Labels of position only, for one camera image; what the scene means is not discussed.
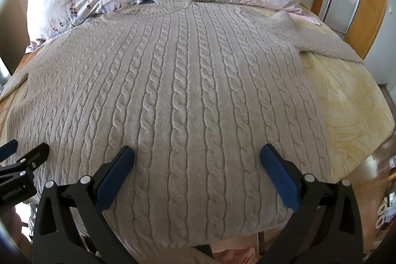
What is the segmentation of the beige cable knit sweater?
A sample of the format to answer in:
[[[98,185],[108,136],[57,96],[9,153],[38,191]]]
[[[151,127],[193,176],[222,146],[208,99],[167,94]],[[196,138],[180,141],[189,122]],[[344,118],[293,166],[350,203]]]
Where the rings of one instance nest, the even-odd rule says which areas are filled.
[[[190,0],[127,6],[46,44],[1,97],[27,90],[7,136],[25,153],[48,143],[36,173],[75,182],[125,145],[132,173],[105,218],[139,261],[283,226],[283,206],[260,164],[270,143],[330,181],[321,107],[301,51],[360,62],[340,38],[285,12]]]

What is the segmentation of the yellow orange patterned bedspread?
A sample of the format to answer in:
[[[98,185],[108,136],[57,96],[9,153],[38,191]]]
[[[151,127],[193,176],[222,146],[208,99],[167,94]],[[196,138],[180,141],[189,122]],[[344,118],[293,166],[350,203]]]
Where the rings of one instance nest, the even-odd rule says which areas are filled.
[[[309,18],[245,5],[165,0],[127,6],[46,44],[1,95],[1,139],[53,148],[39,174],[94,171],[123,145],[136,185],[255,188],[273,144],[320,179],[351,173],[392,132],[354,50]]]

